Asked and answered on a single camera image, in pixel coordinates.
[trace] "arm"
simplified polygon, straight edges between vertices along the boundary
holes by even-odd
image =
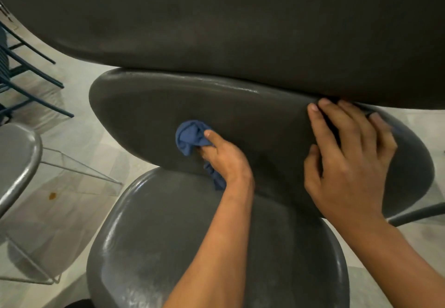
[[[227,187],[197,254],[164,308],[240,308],[246,282],[246,260],[254,180],[244,154],[213,131],[214,144],[200,153],[226,180]]]
[[[304,163],[306,190],[395,308],[443,307],[445,279],[382,215],[386,174],[397,149],[390,126],[345,101],[323,98],[318,106],[338,128],[341,147],[319,108],[309,104],[318,146]]]

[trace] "white tiled floor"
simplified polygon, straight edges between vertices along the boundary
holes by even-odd
[[[25,47],[16,52],[62,81],[66,88],[54,88],[32,73],[20,75],[16,82],[75,114],[75,118],[67,119],[34,104],[17,112],[18,121],[36,128],[42,134],[45,146],[60,149],[97,170],[110,174],[123,181],[124,188],[154,167],[123,150],[104,130],[89,106],[88,90],[92,81],[111,67],[65,56],[42,43],[23,27],[16,32],[53,58],[57,64],[46,62]],[[419,135],[429,148],[436,167],[437,177],[433,187],[414,208],[444,201],[445,112],[387,110]],[[69,187],[57,189],[56,199],[49,200],[48,194],[57,188],[56,182],[60,180]],[[17,221],[33,223],[39,220],[45,222],[45,229],[50,227],[52,231],[49,230],[49,242],[46,242],[46,249],[41,256],[43,259],[48,255],[58,257],[59,270],[63,270],[62,278],[58,285],[52,286],[0,281],[0,308],[62,308],[69,302],[88,297],[85,282],[86,260],[97,228],[117,199],[110,196],[113,192],[116,191],[102,181],[69,174],[59,175],[48,167],[39,168],[27,191],[17,202],[15,210],[0,224],[7,225]],[[405,225],[401,231],[414,248],[445,275],[445,216]],[[342,238],[338,238],[349,266],[351,307],[390,307],[362,263]],[[70,248],[70,255],[62,252],[66,250],[62,249],[63,246],[73,243],[77,245]],[[8,251],[4,244],[0,245],[0,269],[3,266],[2,260],[7,258],[6,253]]]

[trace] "silver metal stool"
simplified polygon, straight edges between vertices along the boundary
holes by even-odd
[[[62,164],[42,160],[44,150],[60,154]],[[76,164],[79,164],[81,167],[90,169],[96,173],[96,175],[68,167],[65,163],[67,159],[76,162]],[[40,164],[50,165],[122,186],[122,182],[93,169],[60,150],[43,147],[39,134],[30,127],[17,123],[3,125],[0,127],[0,219],[18,200],[34,177]],[[0,236],[3,236],[4,242],[8,242],[19,255],[27,260],[29,264],[47,280],[22,279],[3,275],[0,275],[0,279],[41,284],[59,283],[61,274],[59,274],[59,276],[51,275],[44,266],[39,264],[38,261],[35,260],[23,246],[14,241],[8,233],[0,232]]]

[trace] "finger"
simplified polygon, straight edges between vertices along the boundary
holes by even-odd
[[[394,157],[394,153],[396,153],[397,150],[397,143],[392,135],[391,126],[388,125],[377,112],[369,116],[369,121],[377,132],[377,157],[383,165],[388,168],[392,157]]]
[[[201,157],[208,162],[212,161],[215,155],[218,153],[216,148],[210,145],[198,147],[197,151],[199,152]]]
[[[377,133],[363,111],[352,103],[343,100],[338,102],[338,106],[358,124],[363,151],[367,154],[377,155]]]
[[[317,145],[312,144],[304,160],[304,188],[311,196],[318,194],[321,186],[319,163],[320,150]]]
[[[318,102],[320,109],[329,117],[339,131],[341,151],[345,157],[357,157],[362,154],[360,128],[357,123],[346,114],[342,108],[327,98]]]
[[[311,120],[312,131],[320,149],[323,159],[342,158],[343,154],[338,147],[334,134],[326,124],[320,110],[314,103],[308,105],[308,115]]]
[[[224,138],[221,137],[220,135],[218,135],[215,131],[213,130],[206,130],[204,131],[204,136],[213,144],[215,145],[215,147],[217,148],[218,146],[220,146],[222,143],[225,142]]]

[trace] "fingernail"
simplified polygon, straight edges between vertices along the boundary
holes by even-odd
[[[328,105],[331,104],[332,102],[330,100],[328,100],[327,98],[322,98],[321,100],[318,101],[319,105]]]
[[[309,108],[310,108],[312,111],[318,111],[318,106],[316,106],[314,103],[310,103],[310,104],[309,104]]]

